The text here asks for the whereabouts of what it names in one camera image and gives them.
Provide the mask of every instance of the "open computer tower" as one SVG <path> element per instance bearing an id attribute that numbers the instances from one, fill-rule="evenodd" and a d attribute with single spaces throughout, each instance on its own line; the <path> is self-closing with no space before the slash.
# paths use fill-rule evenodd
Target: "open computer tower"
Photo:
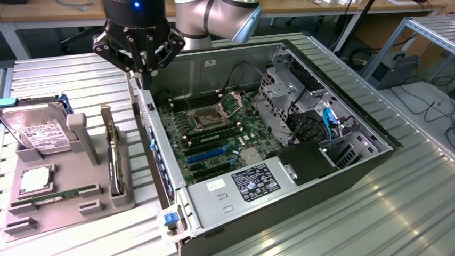
<path id="1" fill-rule="evenodd" d="M 211 255 L 347 190 L 400 148 L 289 41 L 183 52 L 135 114 L 165 242 Z"/>

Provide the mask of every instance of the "warning label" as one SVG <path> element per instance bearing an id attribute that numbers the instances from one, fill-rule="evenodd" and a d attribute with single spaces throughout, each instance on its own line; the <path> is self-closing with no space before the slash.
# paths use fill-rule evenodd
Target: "warning label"
<path id="1" fill-rule="evenodd" d="M 29 143 L 37 150 L 54 149 L 69 145 L 60 124 L 44 124 L 20 128 Z"/>
<path id="2" fill-rule="evenodd" d="M 280 189 L 265 164 L 237 172 L 232 175 L 232 179 L 236 187 L 239 188 L 243 199 L 247 202 L 256 200 Z"/>

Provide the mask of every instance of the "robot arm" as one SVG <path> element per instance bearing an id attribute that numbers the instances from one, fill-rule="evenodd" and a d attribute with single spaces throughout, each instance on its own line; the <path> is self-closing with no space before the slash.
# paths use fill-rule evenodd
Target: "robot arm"
<path id="1" fill-rule="evenodd" d="M 164 0 L 104 0 L 103 5 L 105 28 L 93 38 L 93 52 L 124 72 L 143 75 L 168 66 L 185 41 L 187 49 L 211 46 L 209 33 L 245 42 L 261 13 L 259 0 L 176 0 L 175 31 Z"/>
<path id="2" fill-rule="evenodd" d="M 103 5 L 105 28 L 93 39 L 93 52 L 124 72 L 165 68 L 185 42 L 165 19 L 164 0 L 104 0 Z"/>

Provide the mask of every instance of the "slotted metal surface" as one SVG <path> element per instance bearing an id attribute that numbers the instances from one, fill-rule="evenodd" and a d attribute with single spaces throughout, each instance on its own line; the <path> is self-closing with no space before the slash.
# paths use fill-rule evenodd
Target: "slotted metal surface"
<path id="1" fill-rule="evenodd" d="M 455 16 L 408 18 L 405 26 L 455 54 Z"/>
<path id="2" fill-rule="evenodd" d="M 251 42 L 288 39 L 389 130 L 403 150 L 344 193 L 281 222 L 219 255 L 449 255 L 455 252 L 455 167 L 439 146 L 417 132 L 359 75 L 316 40 L 301 34 L 256 37 Z M 231 44 L 219 41 L 215 46 Z M 128 132 L 135 196 L 139 207 L 107 217 L 1 244 L 8 255 L 175 255 L 160 241 L 159 203 L 137 144 L 123 73 L 93 54 L 21 61 L 12 96 L 64 90 L 76 111 L 89 117 L 89 133 L 103 130 L 99 104 L 119 105 L 113 118 Z M 10 187 L 14 141 L 5 134 L 1 152 L 2 208 Z"/>

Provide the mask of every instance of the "motherboard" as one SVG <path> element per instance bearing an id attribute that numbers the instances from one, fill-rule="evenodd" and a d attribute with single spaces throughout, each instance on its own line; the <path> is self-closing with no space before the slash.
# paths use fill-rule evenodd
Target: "motherboard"
<path id="1" fill-rule="evenodd" d="M 248 94 L 229 91 L 169 100 L 157 108 L 189 185 L 260 162 L 283 147 L 255 104 Z"/>

